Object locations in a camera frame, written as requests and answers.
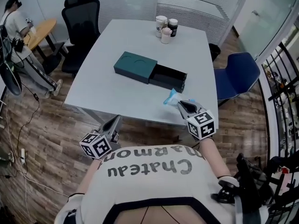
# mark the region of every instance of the glass door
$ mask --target glass door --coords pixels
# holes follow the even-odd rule
[[[242,30],[239,42],[243,51],[256,59],[275,37],[296,0],[257,0],[256,8]]]

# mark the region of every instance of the trash bin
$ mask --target trash bin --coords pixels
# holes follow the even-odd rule
[[[209,43],[209,48],[211,52],[212,61],[214,61],[217,56],[221,53],[220,48],[217,45]]]

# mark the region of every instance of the box lid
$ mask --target box lid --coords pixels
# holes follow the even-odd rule
[[[155,60],[125,51],[115,63],[114,68],[149,79],[156,64],[157,61]]]

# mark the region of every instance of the gray sweatpants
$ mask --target gray sweatpants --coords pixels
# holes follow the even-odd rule
[[[48,90],[54,91],[57,87],[57,84],[45,74],[42,64],[32,53],[22,62],[17,63],[15,68],[18,72],[28,75],[43,94]]]

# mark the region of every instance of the white shirt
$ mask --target white shirt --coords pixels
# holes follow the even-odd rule
[[[7,15],[9,14],[9,12],[5,12],[0,24],[2,25],[4,23],[4,20],[6,19]],[[6,30],[7,30],[7,34],[9,39],[12,41],[14,38],[15,39],[20,39],[23,40],[20,32],[26,28],[27,22],[25,20],[25,18],[22,16],[20,11],[14,11],[11,14],[9,14],[9,16],[7,17],[7,20],[4,24]],[[26,57],[28,57],[31,54],[31,50],[27,47],[24,46],[23,47],[23,51],[22,52],[18,52],[19,57],[24,60]],[[15,50],[13,49],[12,52],[12,56],[11,56],[11,60],[14,63],[18,63],[21,62],[20,58],[16,55]]]
[[[111,213],[116,205],[148,200],[162,205],[170,198],[173,205],[189,205],[191,200],[193,209],[201,210],[201,217],[210,212],[214,221],[205,220],[207,223],[233,224],[233,205],[211,198],[220,189],[209,163],[192,148],[182,145],[121,148],[104,159],[86,194],[69,198],[55,224],[63,224],[73,209],[77,210],[77,224],[101,224],[108,216],[117,217],[117,213]]]

